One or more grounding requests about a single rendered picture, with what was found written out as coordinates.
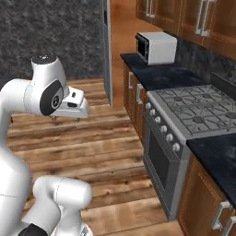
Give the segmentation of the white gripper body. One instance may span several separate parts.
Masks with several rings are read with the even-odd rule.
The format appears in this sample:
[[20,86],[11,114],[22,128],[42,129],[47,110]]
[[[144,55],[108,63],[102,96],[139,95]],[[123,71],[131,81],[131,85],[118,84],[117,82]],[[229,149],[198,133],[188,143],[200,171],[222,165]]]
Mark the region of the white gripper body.
[[80,106],[76,107],[65,106],[64,109],[62,107],[59,107],[53,114],[51,114],[51,117],[58,117],[58,116],[87,118],[89,116],[89,103],[86,99],[84,99],[82,100]]

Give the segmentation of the silver stove with hob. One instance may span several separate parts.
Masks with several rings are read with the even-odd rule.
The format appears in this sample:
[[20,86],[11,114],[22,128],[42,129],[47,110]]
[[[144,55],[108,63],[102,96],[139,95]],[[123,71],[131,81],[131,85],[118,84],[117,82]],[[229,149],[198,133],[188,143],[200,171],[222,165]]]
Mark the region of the silver stove with hob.
[[[236,101],[212,85],[152,90],[147,93],[148,102],[151,108],[145,108],[144,115],[150,116],[159,131],[167,126],[167,132],[160,134],[184,163],[184,180],[193,153],[187,146],[189,140],[236,133]],[[157,116],[160,124],[155,122]],[[166,140],[167,134],[173,135],[171,142]],[[179,151],[172,150],[175,143],[180,145]]]

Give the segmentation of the brown wooden base cupboard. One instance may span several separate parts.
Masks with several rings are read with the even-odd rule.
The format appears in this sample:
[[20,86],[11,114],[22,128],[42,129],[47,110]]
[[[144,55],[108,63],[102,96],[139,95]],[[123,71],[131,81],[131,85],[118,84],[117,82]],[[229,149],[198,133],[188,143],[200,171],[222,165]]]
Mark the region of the brown wooden base cupboard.
[[236,209],[223,208],[219,215],[219,229],[212,229],[221,202],[227,197],[218,188],[195,156],[190,158],[177,219],[184,236],[221,236]]
[[140,82],[133,72],[132,76],[133,88],[132,89],[128,88],[128,72],[130,71],[133,72],[127,64],[124,64],[124,107],[128,112],[131,122],[134,125],[134,128],[141,142],[144,142],[143,112],[145,110],[145,102],[147,101],[147,92],[144,88],[141,90],[140,98],[143,101],[143,104],[138,105],[136,103],[136,85]]

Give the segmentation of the grey fridge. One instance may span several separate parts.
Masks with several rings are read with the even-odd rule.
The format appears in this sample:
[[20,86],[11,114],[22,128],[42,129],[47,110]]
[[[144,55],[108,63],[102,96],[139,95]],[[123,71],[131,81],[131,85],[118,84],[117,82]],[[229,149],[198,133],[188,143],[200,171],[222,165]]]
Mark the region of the grey fridge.
[[101,9],[102,47],[104,55],[104,88],[108,101],[110,105],[113,106],[110,0],[101,0]]

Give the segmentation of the silver oven door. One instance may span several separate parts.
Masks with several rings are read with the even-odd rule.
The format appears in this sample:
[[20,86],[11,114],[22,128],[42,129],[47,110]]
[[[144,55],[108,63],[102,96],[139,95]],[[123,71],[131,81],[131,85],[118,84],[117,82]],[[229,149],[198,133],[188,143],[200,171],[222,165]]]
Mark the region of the silver oven door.
[[144,164],[168,221],[177,219],[184,163],[171,151],[149,115],[144,115]]

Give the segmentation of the white microwave oven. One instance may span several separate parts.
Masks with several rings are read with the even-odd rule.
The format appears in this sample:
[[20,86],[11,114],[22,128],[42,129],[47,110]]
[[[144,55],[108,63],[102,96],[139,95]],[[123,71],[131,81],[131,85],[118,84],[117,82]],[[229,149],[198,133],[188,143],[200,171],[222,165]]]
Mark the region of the white microwave oven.
[[146,65],[173,64],[177,39],[163,31],[138,32],[136,53]]

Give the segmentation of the brown wooden wall cupboard door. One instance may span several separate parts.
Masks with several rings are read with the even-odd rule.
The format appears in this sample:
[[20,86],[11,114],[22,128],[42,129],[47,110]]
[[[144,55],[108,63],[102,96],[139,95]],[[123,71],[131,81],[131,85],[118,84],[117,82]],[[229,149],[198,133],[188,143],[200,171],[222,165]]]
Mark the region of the brown wooden wall cupboard door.
[[153,4],[153,23],[170,34],[179,28],[183,0],[155,0]]
[[203,46],[236,60],[236,0],[207,0]]
[[146,17],[146,0],[136,0],[136,17],[148,23],[152,21],[151,17]]
[[[200,19],[199,29],[201,29],[201,23],[203,18],[203,9],[206,6],[206,0],[204,1]],[[196,16],[199,7],[199,0],[183,0],[179,36],[182,39],[201,45],[203,37],[199,34],[195,34]]]

